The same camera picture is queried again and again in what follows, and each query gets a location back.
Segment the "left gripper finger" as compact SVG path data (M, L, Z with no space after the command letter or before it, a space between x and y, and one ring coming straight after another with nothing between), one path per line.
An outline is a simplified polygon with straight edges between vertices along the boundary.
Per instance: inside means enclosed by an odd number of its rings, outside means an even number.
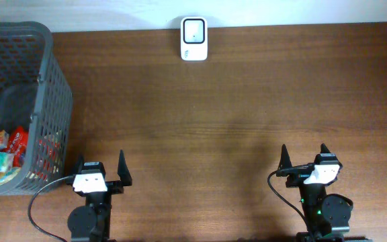
M117 174L120 177L120 181L122 182L123 186L132 185L132 176L130 175L129 169L127 167L123 150L120 150Z
M75 164L73 165L73 167L71 169L71 175L77 175L78 173L81 173L84 162L85 162L84 156L79 155L77 157L77 161L75 162Z

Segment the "red snack packet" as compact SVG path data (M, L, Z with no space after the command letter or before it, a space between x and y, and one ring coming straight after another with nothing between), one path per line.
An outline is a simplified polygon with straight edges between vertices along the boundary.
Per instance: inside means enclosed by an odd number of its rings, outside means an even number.
M18 126L9 136L8 144L3 152L14 154L13 166L22 167L26 156L28 144L28 132L22 126Z

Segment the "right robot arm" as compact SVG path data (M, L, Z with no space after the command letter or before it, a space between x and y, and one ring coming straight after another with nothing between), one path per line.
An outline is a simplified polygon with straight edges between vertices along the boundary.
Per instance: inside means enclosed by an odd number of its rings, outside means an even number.
M330 152L325 144L312 163L293 166L287 147L282 145L277 169L267 178L271 191L293 208L306 225L306 232L298 232L296 241L349 242L368 241L366 237L347 237L350 231L349 220L353 210L353 201L340 194L328 194L326 187L337 181L337 175L343 168L336 154ZM285 177L287 188L298 188L302 210L288 202L272 186L271 177Z

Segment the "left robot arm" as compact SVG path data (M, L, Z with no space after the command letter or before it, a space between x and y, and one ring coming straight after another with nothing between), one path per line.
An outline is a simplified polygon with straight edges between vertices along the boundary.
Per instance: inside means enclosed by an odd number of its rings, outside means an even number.
M107 181L102 162L86 162L79 156L73 177L68 185L85 199L85 204L75 208L67 219L71 241L107 242L110 238L112 196L123 194L132 185L132 176L126 164L124 152L120 151L117 175L119 179Z

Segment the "white barcode scanner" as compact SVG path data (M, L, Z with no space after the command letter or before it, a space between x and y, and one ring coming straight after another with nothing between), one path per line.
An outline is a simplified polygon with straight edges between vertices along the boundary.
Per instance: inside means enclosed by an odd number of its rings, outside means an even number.
M180 53L184 61L208 57L208 22L204 17L184 17L180 22Z

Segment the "grey plastic mesh basket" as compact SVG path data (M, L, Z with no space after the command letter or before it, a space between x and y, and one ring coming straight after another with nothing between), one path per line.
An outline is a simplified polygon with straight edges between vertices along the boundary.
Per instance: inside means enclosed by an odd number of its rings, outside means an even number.
M51 190L63 176L73 94L52 49L45 25L0 23L0 131L28 131L23 165L0 196Z

